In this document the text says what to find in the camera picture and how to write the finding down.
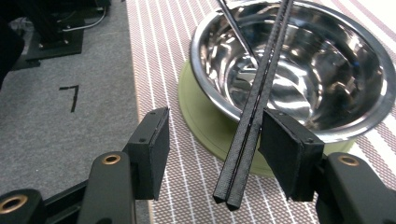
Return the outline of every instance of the black chopsticks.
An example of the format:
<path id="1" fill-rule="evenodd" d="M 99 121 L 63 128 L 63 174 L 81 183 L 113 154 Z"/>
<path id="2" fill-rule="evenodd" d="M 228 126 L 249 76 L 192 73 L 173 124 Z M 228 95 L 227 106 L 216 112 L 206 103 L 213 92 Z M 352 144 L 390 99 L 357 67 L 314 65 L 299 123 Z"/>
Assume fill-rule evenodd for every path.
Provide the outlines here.
<path id="1" fill-rule="evenodd" d="M 262 113 L 272 89 L 292 4 L 292 0 L 283 0 L 280 3 L 264 55 L 213 192 L 216 203 L 226 202 L 231 211 L 239 209 L 242 202 L 248 172 L 261 131 Z"/>

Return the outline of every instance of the metal bowl rim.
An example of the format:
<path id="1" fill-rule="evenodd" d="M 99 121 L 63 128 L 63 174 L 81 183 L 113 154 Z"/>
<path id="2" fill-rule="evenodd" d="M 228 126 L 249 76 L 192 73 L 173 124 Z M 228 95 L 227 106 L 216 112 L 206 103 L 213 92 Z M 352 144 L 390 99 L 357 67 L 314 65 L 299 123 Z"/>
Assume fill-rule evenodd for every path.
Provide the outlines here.
<path id="1" fill-rule="evenodd" d="M 229 4 L 230 8 L 242 7 L 242 6 L 250 6 L 258 3 L 279 3 L 279 1 L 238 1 L 231 2 Z M 358 135 L 366 133 L 374 128 L 379 122 L 381 122 L 392 109 L 395 104 L 396 98 L 396 78 L 395 78 L 395 68 L 393 63 L 384 49 L 384 47 L 379 43 L 379 41 L 364 27 L 359 25 L 357 22 L 353 21 L 349 17 L 341 14 L 338 11 L 335 11 L 331 8 L 306 1 L 295 1 L 295 5 L 300 7 L 309 7 L 315 10 L 321 11 L 327 15 L 332 16 L 336 20 L 347 25 L 349 29 L 358 34 L 362 39 L 366 41 L 366 43 L 370 46 L 370 48 L 374 51 L 375 55 L 378 57 L 379 65 L 383 69 L 383 84 L 386 85 L 382 88 L 385 89 L 385 94 L 380 96 L 380 99 L 377 103 L 366 113 L 363 120 L 358 119 L 352 123 L 348 123 L 347 125 L 343 125 L 337 128 L 329 129 L 329 130 L 321 130 L 321 131 L 312 131 L 316 134 L 322 141 L 325 143 L 346 141 L 349 139 L 353 139 Z M 206 72 L 201 66 L 201 56 L 200 56 L 200 41 L 201 36 L 207 29 L 207 25 L 211 23 L 216 17 L 221 16 L 221 9 L 217 8 L 210 14 L 208 14 L 196 27 L 195 33 L 191 40 L 190 45 L 190 60 L 191 60 L 191 68 L 194 73 L 195 79 L 198 81 L 199 86 L 205 93 L 205 95 L 210 99 L 210 101 L 219 108 L 226 116 L 231 118 L 232 120 L 238 122 L 240 117 L 240 110 L 231 104 L 229 104 L 223 96 L 216 91 L 211 83 L 206 78 Z"/>

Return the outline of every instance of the stainless steel bowl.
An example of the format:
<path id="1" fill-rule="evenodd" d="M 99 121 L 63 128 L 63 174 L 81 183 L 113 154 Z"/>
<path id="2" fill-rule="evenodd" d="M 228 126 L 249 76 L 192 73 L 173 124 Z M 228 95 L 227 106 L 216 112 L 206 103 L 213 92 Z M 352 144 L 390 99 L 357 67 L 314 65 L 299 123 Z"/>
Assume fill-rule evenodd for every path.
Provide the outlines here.
<path id="1" fill-rule="evenodd" d="M 278 7 L 278 1 L 230 6 L 261 56 Z M 238 121 L 255 69 L 220 10 L 197 27 L 191 65 L 213 104 Z M 390 57 L 367 30 L 327 7 L 295 1 L 268 107 L 293 116 L 326 143 L 349 140 L 389 113 L 395 79 Z"/>

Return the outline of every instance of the striped placemat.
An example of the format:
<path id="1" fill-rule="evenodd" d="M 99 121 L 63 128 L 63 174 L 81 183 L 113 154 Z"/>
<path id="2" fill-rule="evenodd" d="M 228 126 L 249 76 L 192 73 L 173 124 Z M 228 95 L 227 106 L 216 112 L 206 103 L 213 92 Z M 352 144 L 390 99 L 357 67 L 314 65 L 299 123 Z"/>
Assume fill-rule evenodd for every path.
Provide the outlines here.
<path id="1" fill-rule="evenodd" d="M 316 0 L 348 15 L 372 32 L 396 62 L 393 1 Z M 286 202 L 273 178 L 251 175 L 242 208 L 229 212 L 215 204 L 212 192 L 222 161 L 192 136 L 180 114 L 177 83 L 189 58 L 198 23 L 218 7 L 215 0 L 128 0 L 134 79 L 139 118 L 168 105 L 171 152 L 158 202 L 151 203 L 154 223 L 318 223 L 314 203 Z M 374 168 L 396 189 L 396 109 L 375 129 L 360 137 L 351 153 Z"/>

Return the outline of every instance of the floor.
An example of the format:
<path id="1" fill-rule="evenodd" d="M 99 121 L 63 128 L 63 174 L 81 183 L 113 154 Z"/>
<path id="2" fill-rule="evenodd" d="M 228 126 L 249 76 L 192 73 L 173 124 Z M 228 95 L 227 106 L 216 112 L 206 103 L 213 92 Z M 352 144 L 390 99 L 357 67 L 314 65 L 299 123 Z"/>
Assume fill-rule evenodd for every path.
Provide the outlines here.
<path id="1" fill-rule="evenodd" d="M 77 85 L 73 110 L 75 91 L 60 88 Z M 0 92 L 0 195 L 30 188 L 47 199 L 80 183 L 97 156 L 123 149 L 137 124 L 126 3 L 113 1 L 105 19 L 85 30 L 81 54 L 7 75 Z M 138 223 L 149 223 L 147 202 L 136 209 Z"/>

